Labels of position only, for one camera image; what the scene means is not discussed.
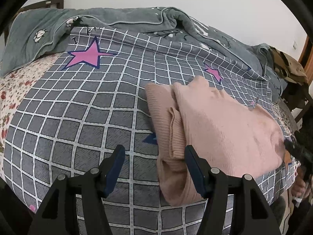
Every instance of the wall outlet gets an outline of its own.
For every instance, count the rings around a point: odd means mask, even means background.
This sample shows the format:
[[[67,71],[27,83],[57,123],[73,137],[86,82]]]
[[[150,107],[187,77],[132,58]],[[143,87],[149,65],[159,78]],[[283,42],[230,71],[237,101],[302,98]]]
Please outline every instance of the wall outlet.
[[[297,49],[297,46],[298,46],[298,44],[294,41],[294,44],[292,45],[292,47],[293,47],[294,49]]]

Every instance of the folded sweater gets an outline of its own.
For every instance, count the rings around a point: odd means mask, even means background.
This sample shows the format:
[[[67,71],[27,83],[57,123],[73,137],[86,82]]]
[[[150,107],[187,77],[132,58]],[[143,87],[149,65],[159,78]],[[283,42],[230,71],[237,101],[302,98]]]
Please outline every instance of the folded sweater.
[[[159,145],[160,188],[170,205],[201,199],[184,162],[186,145],[231,176],[257,178],[281,165],[283,133],[260,105],[251,110],[201,76],[187,86],[150,83],[146,94]]]

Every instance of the pink star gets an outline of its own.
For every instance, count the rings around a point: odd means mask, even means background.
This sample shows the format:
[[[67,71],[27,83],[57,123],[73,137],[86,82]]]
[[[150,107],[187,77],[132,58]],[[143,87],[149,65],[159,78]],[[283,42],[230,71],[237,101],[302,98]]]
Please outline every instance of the pink star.
[[[70,55],[73,55],[74,57],[70,60],[70,62],[67,65],[65,65],[63,70],[81,62],[99,69],[100,68],[100,56],[116,55],[112,53],[100,52],[98,39],[96,37],[93,39],[90,46],[86,50],[70,51],[68,53]]]
[[[220,83],[221,83],[221,80],[222,80],[223,78],[222,78],[221,75],[219,74],[219,71],[216,70],[216,69],[212,69],[212,68],[208,67],[205,63],[204,63],[204,65],[205,65],[204,71],[206,71],[206,72],[212,74],[212,75],[216,78],[216,80],[219,82],[219,84],[220,84]]]

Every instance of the silver bolt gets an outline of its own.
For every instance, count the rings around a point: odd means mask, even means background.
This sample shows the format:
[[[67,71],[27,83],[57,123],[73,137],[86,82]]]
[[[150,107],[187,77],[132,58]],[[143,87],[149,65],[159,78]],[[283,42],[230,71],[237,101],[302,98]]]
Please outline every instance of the silver bolt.
[[[211,172],[214,173],[214,174],[218,174],[218,173],[219,173],[219,169],[213,167],[213,168],[211,169]]]
[[[58,176],[58,180],[63,180],[63,179],[65,179],[65,175],[64,175],[64,174],[60,174],[60,175]]]
[[[245,174],[244,178],[246,180],[252,180],[252,176],[250,174]]]
[[[91,170],[90,170],[90,173],[91,174],[97,174],[99,172],[99,169],[98,168],[92,168]]]

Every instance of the headboard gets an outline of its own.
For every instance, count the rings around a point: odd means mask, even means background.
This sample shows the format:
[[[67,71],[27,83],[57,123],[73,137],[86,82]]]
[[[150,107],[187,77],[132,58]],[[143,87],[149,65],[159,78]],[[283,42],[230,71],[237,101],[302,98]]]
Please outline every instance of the headboard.
[[[11,25],[15,18],[18,16],[19,13],[23,11],[33,10],[33,9],[40,9],[40,8],[57,8],[57,9],[63,9],[64,8],[64,0],[45,0],[37,3],[33,3],[30,5],[27,5],[25,7],[22,7],[18,10],[18,12],[15,13],[14,17],[12,18],[10,24],[6,27],[4,30],[4,44],[7,43],[7,38],[9,36],[9,31],[11,28]]]

